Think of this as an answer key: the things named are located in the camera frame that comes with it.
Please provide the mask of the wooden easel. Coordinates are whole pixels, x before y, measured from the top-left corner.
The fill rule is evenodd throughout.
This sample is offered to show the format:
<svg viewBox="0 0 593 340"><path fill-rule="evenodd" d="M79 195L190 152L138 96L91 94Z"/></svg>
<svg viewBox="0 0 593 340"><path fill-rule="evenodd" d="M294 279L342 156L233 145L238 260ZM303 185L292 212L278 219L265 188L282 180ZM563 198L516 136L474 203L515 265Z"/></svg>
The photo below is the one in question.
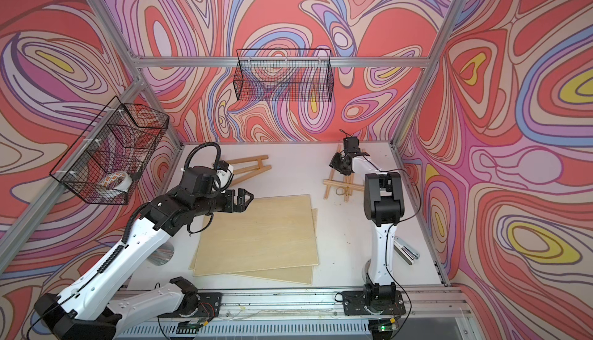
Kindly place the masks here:
<svg viewBox="0 0 593 340"><path fill-rule="evenodd" d="M256 176L272 170L271 165L265 164L268 159L268 155L228 159L228 164L233 166L233 180L231 186L237 186L249 179L253 179Z"/></svg>
<svg viewBox="0 0 593 340"><path fill-rule="evenodd" d="M334 193L336 196L344 198L344 202L348 203L355 192L364 192L364 186L356 184L353 174L344 176L339 173L332 165L330 165L329 176L323 180L324 199L329 199L330 195Z"/></svg>

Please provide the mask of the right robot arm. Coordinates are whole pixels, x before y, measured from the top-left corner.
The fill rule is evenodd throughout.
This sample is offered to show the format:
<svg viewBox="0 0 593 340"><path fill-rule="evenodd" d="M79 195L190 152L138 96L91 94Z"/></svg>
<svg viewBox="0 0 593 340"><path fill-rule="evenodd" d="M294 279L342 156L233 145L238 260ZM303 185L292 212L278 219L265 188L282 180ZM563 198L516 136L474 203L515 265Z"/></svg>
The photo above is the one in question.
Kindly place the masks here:
<svg viewBox="0 0 593 340"><path fill-rule="evenodd" d="M364 215L373 225L372 257L364 270L364 286L359 291L338 293L344 314L390 315L399 319L412 308L405 304L409 295L393 273L395 232L407 221L403 184L405 170L382 170L357 150L335 153L330 167L344 176L364 177Z"/></svg>

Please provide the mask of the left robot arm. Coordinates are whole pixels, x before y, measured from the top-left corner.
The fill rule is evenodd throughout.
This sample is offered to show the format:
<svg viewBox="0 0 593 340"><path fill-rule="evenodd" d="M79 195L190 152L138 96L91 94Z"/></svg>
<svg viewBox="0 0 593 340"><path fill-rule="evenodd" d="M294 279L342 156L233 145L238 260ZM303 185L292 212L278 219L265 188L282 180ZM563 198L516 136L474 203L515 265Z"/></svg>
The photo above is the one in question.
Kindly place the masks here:
<svg viewBox="0 0 593 340"><path fill-rule="evenodd" d="M202 216L242 213L252 193L231 189L233 167L221 159L216 142L197 145L185 160L173 189L138 207L121 239L83 276L58 294L44 294L34 305L38 320L58 339L113 339L161 315L191 318L202 309L193 283L183 277L115 301L114 295L137 268L176 233Z"/></svg>

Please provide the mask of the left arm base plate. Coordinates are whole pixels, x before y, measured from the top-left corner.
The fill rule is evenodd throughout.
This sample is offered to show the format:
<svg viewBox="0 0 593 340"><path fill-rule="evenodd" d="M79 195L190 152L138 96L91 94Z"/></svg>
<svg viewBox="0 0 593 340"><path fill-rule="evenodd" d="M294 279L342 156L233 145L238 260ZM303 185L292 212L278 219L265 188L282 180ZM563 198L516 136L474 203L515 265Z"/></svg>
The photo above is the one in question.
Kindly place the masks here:
<svg viewBox="0 0 593 340"><path fill-rule="evenodd" d="M219 316L222 292L198 292L184 298L179 309L159 315L159 318L201 318L212 320Z"/></svg>

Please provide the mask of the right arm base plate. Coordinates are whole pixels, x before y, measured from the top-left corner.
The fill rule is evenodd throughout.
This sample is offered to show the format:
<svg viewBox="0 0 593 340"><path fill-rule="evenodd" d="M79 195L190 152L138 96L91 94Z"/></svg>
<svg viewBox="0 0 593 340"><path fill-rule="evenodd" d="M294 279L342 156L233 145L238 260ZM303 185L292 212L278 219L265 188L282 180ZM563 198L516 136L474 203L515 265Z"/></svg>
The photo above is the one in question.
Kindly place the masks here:
<svg viewBox="0 0 593 340"><path fill-rule="evenodd" d="M367 294L363 291L344 291L338 294L347 316L391 315L396 318L407 313L402 293Z"/></svg>

